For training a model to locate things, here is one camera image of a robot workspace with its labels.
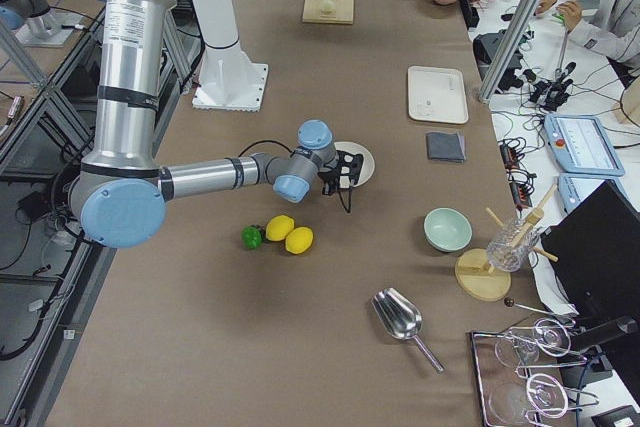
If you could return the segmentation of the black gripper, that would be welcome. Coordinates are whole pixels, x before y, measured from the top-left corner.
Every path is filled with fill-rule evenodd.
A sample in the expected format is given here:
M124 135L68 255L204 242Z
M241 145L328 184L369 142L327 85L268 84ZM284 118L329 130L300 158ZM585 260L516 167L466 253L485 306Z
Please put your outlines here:
M364 181L364 155L343 150L337 151L337 163L329 170L319 172L323 181L322 194L333 195L341 189L356 187Z

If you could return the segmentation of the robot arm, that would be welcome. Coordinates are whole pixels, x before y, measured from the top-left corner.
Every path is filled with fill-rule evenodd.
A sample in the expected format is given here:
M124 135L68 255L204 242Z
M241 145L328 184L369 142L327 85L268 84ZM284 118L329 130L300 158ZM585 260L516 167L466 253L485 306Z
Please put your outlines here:
M71 35L47 0L1 0L1 23L28 47L61 48Z
M161 227L175 198L266 183L297 203L315 180L327 191L354 182L330 128L309 120L287 157L257 153L161 167L152 154L159 107L164 26L177 0L102 0L105 17L97 117L91 152L81 162L70 207L84 232L111 248L139 245ZM199 108L256 111L268 68L241 48L231 0L192 0L204 43L194 103Z

